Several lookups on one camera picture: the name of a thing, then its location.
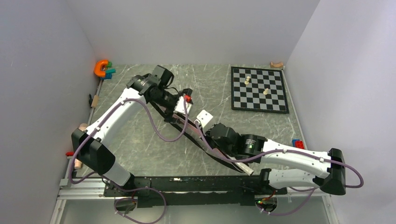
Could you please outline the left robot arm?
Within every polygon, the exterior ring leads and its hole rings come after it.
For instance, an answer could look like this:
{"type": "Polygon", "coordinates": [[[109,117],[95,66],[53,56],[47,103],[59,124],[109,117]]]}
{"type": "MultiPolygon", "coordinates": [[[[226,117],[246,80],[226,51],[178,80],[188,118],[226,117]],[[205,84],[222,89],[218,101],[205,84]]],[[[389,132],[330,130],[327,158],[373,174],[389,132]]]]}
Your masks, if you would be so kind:
{"type": "Polygon", "coordinates": [[[94,173],[116,184],[115,188],[122,196],[133,192],[135,176],[116,161],[107,147],[127,120],[141,109],[153,122],[148,103],[163,107],[164,118],[176,112],[183,114],[185,123],[188,123],[192,89],[183,89],[177,94],[169,93],[173,79],[173,73],[160,65],[152,73],[132,77],[116,102],[97,121],[83,131],[77,128],[71,135],[73,157],[94,173]]]}

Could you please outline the pink badminton racket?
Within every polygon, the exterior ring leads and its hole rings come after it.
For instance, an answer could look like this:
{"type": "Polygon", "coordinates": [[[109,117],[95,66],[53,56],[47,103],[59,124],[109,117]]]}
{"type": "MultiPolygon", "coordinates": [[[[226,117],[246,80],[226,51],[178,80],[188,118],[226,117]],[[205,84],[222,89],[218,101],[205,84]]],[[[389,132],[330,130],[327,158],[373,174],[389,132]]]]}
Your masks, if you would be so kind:
{"type": "Polygon", "coordinates": [[[235,165],[237,167],[239,167],[248,176],[251,176],[254,173],[254,170],[252,168],[250,168],[248,165],[246,165],[245,163],[238,162],[238,163],[235,163],[235,165]]]}

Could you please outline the pink racket bag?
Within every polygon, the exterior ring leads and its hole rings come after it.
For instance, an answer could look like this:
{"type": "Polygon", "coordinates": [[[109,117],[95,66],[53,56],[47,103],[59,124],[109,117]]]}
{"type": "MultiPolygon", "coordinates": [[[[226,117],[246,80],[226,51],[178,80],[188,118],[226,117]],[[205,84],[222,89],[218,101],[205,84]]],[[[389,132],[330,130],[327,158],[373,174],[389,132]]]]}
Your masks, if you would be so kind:
{"type": "Polygon", "coordinates": [[[190,120],[190,115],[182,115],[176,112],[174,112],[173,117],[177,119],[178,123],[170,124],[179,130],[180,133],[188,138],[192,143],[202,149],[213,160],[239,173],[244,173],[235,165],[237,162],[234,157],[230,157],[216,148],[208,147],[209,143],[205,139],[205,133],[202,131],[198,120],[193,122],[190,120]]]}

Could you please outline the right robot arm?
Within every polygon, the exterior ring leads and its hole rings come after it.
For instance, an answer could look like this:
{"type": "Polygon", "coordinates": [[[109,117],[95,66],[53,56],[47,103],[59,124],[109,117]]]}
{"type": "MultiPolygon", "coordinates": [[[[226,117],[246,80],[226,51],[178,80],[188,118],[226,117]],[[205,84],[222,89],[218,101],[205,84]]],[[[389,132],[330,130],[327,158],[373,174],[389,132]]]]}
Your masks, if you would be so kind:
{"type": "Polygon", "coordinates": [[[239,134],[218,123],[203,125],[202,131],[215,154],[227,162],[271,163],[288,171],[263,171],[257,187],[264,194],[286,187],[314,187],[331,195],[346,194],[344,156],[340,149],[307,151],[254,134],[239,134]]]}

